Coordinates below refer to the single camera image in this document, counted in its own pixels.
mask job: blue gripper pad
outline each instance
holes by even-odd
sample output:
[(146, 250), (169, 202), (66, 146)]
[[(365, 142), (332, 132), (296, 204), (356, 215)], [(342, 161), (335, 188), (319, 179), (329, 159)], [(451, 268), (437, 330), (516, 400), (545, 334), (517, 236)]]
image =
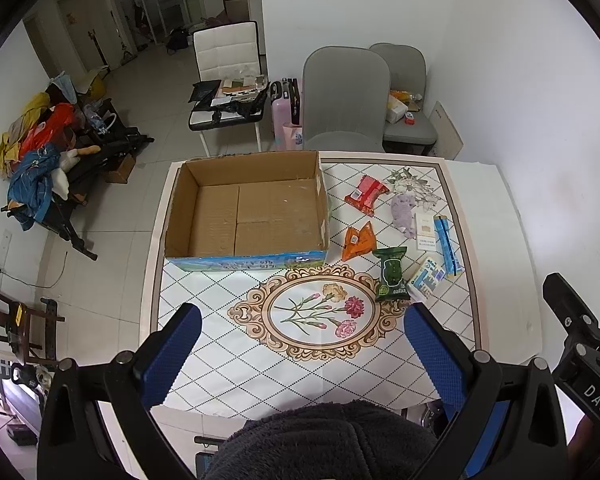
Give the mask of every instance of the blue gripper pad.
[(155, 358), (142, 373), (142, 405), (149, 409), (162, 404), (202, 332), (202, 316), (193, 304), (183, 303), (159, 334)]
[(456, 411), (459, 411), (466, 400), (462, 370), (429, 323), (412, 306), (404, 313), (404, 333), (418, 354), (442, 401), (451, 404)]

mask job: chair back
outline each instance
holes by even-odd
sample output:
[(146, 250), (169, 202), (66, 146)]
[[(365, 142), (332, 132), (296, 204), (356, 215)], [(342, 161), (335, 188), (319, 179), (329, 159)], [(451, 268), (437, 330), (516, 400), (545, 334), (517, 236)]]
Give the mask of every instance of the chair back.
[(376, 43), (369, 50), (384, 58), (391, 70), (391, 90), (422, 94), (427, 85), (427, 66), (417, 48), (393, 43)]
[(193, 33), (200, 81), (260, 75), (256, 22), (232, 23)]
[(391, 75), (366, 48), (325, 46), (304, 63), (302, 134), (358, 132), (382, 143)]

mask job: orange package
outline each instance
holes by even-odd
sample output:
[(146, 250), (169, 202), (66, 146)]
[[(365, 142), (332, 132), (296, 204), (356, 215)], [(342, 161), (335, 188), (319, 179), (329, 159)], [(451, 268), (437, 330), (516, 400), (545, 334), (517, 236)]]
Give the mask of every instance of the orange package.
[(356, 256), (375, 251), (377, 248), (376, 235), (371, 227), (371, 222), (367, 222), (360, 231), (350, 227), (344, 238), (344, 248), (342, 249), (342, 261), (346, 262)]

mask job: black bag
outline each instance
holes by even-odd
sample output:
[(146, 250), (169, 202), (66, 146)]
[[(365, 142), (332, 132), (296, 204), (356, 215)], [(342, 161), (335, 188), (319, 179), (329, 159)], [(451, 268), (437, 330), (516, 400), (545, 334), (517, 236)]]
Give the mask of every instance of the black bag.
[(187, 36), (189, 35), (189, 31), (178, 27), (173, 29), (173, 32), (169, 36), (169, 41), (167, 41), (167, 54), (170, 56), (176, 53), (176, 50), (181, 50), (183, 48), (187, 48), (189, 43), (187, 42)]

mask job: open cardboard box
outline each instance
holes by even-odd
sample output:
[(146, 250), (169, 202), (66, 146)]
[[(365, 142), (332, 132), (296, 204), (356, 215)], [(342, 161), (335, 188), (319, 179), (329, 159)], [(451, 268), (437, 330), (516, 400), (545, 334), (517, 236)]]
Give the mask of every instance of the open cardboard box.
[(318, 152), (190, 160), (171, 195), (164, 256), (186, 271), (320, 266), (328, 215)]

